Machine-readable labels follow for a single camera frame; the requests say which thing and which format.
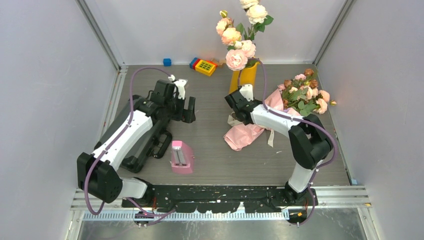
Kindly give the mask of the beige ribbon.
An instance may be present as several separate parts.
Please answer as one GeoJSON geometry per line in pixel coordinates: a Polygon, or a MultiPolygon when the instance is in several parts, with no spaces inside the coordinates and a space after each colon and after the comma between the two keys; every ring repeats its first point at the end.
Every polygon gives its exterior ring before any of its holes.
{"type": "Polygon", "coordinates": [[[241,151],[244,147],[252,144],[264,131],[269,131],[267,144],[274,147],[275,132],[270,128],[257,124],[245,125],[235,118],[232,112],[227,119],[231,129],[224,135],[224,140],[234,151],[241,151]]]}

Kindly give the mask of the pink flower bouquet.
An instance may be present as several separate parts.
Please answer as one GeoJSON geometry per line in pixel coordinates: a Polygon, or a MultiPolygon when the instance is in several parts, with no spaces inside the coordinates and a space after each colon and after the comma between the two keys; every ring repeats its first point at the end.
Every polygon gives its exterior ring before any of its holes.
{"type": "Polygon", "coordinates": [[[337,105],[330,94],[319,89],[317,75],[311,68],[296,75],[293,79],[286,79],[265,100],[269,107],[294,116],[307,116],[313,112],[324,114],[329,106],[337,105]]]}

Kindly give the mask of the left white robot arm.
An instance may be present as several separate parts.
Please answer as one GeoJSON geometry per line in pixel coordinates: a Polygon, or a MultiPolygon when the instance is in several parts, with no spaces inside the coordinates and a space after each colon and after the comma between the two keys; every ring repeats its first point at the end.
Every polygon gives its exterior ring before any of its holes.
{"type": "Polygon", "coordinates": [[[133,95],[95,146],[77,158],[78,186],[85,199],[95,196],[104,203],[133,198],[141,207],[153,202],[148,183],[118,175],[124,168],[141,171],[147,158],[161,158],[172,141],[170,121],[195,121],[195,97],[186,98],[186,79],[158,80],[147,97],[133,95]]]}

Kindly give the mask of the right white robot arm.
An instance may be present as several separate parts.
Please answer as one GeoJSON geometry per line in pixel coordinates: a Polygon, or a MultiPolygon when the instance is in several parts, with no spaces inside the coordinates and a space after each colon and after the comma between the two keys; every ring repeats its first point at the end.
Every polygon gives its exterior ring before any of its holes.
{"type": "Polygon", "coordinates": [[[314,114],[303,117],[279,111],[260,100],[249,100],[240,90],[228,94],[225,100],[244,125],[260,125],[289,139],[296,164],[283,195],[290,205],[299,205],[323,160],[334,150],[335,139],[314,114]]]}

